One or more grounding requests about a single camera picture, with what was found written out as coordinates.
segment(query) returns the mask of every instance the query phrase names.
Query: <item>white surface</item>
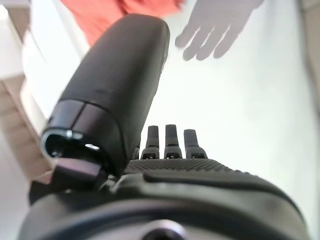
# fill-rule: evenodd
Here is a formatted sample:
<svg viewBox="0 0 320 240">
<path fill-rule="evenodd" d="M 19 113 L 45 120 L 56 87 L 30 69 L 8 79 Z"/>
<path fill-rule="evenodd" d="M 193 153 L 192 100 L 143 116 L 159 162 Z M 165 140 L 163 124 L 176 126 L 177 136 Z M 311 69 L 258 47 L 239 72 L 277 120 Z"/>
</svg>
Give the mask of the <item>white surface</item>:
<svg viewBox="0 0 320 240">
<path fill-rule="evenodd" d="M 0 132 L 0 239 L 17 238 L 29 209 L 28 188 L 18 160 Z"/>
<path fill-rule="evenodd" d="M 21 75 L 24 70 L 19 37 L 5 9 L 0 10 L 0 79 L 5 79 Z"/>
<path fill-rule="evenodd" d="M 141 146 L 149 125 L 159 126 L 161 152 L 166 124 L 177 125 L 182 146 L 183 130 L 196 129 L 210 158 L 287 192 L 313 238 L 319 239 L 318 116 L 304 68 L 297 2 L 265 0 L 222 58 L 183 61 L 175 38 L 194 2 L 188 0 L 182 13 L 166 18 L 169 56 Z M 46 117 L 85 52 L 79 52 L 81 44 L 68 35 L 64 24 L 69 23 L 61 22 L 57 9 L 52 1 L 33 1 L 34 39 L 30 37 L 23 54 L 29 86 Z"/>
<path fill-rule="evenodd" d="M 58 4 L 58 0 L 32 1 L 32 35 L 25 36 L 22 52 L 30 90 L 45 117 L 49 117 L 88 47 L 81 40 L 72 42 L 74 38 L 62 22 L 65 18 L 57 11 Z"/>
<path fill-rule="evenodd" d="M 44 130 L 44 127 L 46 126 L 47 120 L 31 93 L 31 90 L 28 86 L 28 81 L 23 82 L 20 91 L 20 98 L 28 119 L 32 119 L 32 122 L 30 122 L 31 125 L 33 126 L 35 132 L 40 136 Z"/>
</svg>

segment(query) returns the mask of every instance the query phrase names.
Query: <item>red clothing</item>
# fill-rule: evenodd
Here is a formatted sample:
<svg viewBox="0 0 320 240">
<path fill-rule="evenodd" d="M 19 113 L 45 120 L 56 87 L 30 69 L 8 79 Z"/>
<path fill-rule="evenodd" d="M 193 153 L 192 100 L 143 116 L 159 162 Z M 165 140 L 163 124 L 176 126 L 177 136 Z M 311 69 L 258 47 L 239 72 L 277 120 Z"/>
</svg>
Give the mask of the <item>red clothing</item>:
<svg viewBox="0 0 320 240">
<path fill-rule="evenodd" d="M 73 13 L 90 46 L 125 14 L 163 17 L 179 11 L 184 0 L 61 0 Z"/>
</svg>

